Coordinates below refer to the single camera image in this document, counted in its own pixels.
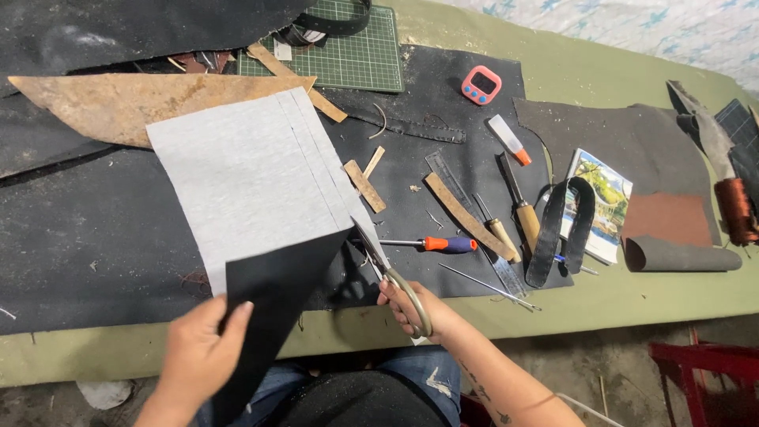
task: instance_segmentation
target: thread spool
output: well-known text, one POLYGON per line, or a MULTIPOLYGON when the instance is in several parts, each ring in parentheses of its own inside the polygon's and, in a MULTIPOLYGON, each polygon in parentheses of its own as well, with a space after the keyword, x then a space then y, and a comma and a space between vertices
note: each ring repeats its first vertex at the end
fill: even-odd
POLYGON ((739 178, 724 179, 714 185, 714 194, 727 224, 730 241, 736 245, 747 245, 759 240, 743 181, 739 178))

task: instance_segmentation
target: green cutting mat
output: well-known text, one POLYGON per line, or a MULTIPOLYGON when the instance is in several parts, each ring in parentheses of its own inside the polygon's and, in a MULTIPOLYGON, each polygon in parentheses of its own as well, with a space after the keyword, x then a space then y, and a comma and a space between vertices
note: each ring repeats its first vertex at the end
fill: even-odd
MULTIPOLYGON (((316 16, 347 20, 357 17, 363 6, 356 2, 319 0, 308 13, 316 16)), ((261 40, 274 52, 271 36, 261 40)), ((398 53, 398 32, 395 13, 391 8, 373 6, 369 25, 353 36, 331 36, 323 48, 311 46, 292 48, 292 61, 283 61, 295 74, 317 76, 314 86, 348 89, 403 92, 403 74, 398 53)), ((238 74, 243 76, 272 75, 260 62, 238 55, 238 74)))

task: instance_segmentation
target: book cover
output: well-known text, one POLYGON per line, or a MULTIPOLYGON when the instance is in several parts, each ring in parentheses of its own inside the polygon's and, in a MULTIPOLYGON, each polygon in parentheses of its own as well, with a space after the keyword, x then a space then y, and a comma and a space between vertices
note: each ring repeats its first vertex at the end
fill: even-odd
MULTIPOLYGON (((615 264, 619 237, 625 223, 632 182, 584 150, 577 149, 568 177, 580 176, 596 193, 596 215, 585 252, 606 264, 615 264)), ((575 194, 567 191, 561 236, 566 239, 575 219, 575 194)))

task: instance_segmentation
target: jeans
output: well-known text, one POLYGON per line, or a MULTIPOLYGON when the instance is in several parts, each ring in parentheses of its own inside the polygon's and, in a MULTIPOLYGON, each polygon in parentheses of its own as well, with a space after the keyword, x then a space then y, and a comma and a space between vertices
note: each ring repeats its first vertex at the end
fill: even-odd
MULTIPOLYGON (((376 368, 413 381, 437 405, 451 426, 459 426, 461 371, 441 346, 405 347, 376 368)), ((310 378, 308 371, 295 363, 275 364, 266 373, 245 411, 230 427, 257 427, 285 397, 310 378)), ((198 427, 213 427, 212 413, 211 403, 205 402, 195 416, 198 427)))

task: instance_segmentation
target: pink timer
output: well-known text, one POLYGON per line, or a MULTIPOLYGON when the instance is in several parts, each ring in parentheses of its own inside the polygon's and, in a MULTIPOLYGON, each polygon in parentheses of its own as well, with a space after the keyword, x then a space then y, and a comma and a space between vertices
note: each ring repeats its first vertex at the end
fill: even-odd
POLYGON ((485 105, 501 90, 501 78, 485 65, 478 65, 469 71, 461 83, 461 93, 473 103, 485 105))

